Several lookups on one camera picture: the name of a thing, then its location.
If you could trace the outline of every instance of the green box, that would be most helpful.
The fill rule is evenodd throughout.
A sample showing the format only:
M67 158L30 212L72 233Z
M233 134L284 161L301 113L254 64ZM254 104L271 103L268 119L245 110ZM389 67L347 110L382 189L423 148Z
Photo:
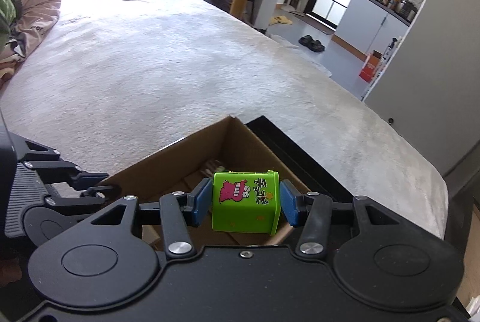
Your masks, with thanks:
M277 232L280 217L278 172L215 173L212 228L237 233Z

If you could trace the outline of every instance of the kitchen counter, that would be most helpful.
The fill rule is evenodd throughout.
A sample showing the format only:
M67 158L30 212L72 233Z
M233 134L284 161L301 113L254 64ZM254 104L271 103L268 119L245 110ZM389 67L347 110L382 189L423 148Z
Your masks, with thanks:
M397 12L388 9L385 5L383 5L381 2L378 2L377 0L369 0L373 2L375 5L380 6L383 10L387 11L389 14L391 14L393 17L396 19L400 20L403 24L406 26L410 26L411 23L409 23L407 20L405 20L403 17L399 16Z

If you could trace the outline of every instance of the red box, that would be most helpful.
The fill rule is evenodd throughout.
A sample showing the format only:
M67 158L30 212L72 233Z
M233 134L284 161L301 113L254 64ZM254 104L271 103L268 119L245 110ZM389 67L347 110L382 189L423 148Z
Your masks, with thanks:
M360 71L360 77L367 82L370 82L375 77L375 73L380 65L380 58L382 54L378 51L374 51L372 54L368 54L367 59Z

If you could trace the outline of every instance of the bed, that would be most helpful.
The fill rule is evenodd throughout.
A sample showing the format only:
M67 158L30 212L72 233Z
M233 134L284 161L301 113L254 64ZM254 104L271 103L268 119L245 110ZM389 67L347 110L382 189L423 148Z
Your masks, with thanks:
M226 115L265 115L353 195L437 236L440 174L313 64L202 0L63 0L3 90L9 130L110 174Z

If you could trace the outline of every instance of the kitchen cabinet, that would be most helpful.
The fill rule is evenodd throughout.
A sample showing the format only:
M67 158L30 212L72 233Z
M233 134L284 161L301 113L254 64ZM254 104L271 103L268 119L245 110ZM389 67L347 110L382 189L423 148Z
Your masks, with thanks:
M403 24L400 20L387 13L385 20L383 21L380 29L375 36L375 39L371 43L368 53L372 53L374 50L379 53L383 53L387 46L392 42L392 38L400 38L407 33L408 26Z
M370 0L351 0L335 35L366 54L387 14Z

